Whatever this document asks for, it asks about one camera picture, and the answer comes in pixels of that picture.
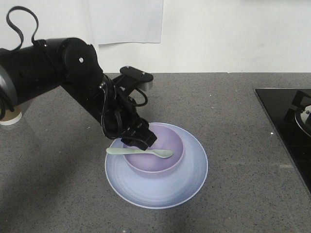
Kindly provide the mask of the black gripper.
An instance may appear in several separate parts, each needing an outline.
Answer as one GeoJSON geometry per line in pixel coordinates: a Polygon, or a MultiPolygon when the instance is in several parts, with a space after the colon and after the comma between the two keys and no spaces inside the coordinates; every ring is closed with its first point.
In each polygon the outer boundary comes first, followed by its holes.
{"type": "Polygon", "coordinates": [[[124,92],[113,80],[104,76],[100,86],[104,101],[100,124],[104,135],[109,139],[120,138],[130,147],[146,150],[157,140],[157,136],[149,130],[149,123],[137,113],[137,108],[148,103],[148,98],[140,89],[130,94],[124,92]]]}

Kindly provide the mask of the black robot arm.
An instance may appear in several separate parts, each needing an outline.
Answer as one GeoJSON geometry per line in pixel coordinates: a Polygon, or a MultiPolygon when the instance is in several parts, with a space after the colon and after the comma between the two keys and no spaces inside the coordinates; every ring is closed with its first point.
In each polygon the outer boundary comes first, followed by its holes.
{"type": "Polygon", "coordinates": [[[81,39],[38,40],[27,48],[0,51],[0,115],[62,87],[100,123],[107,138],[145,150],[156,135],[138,115],[131,93],[152,80],[152,74],[134,67],[107,77],[94,47],[81,39]]]}

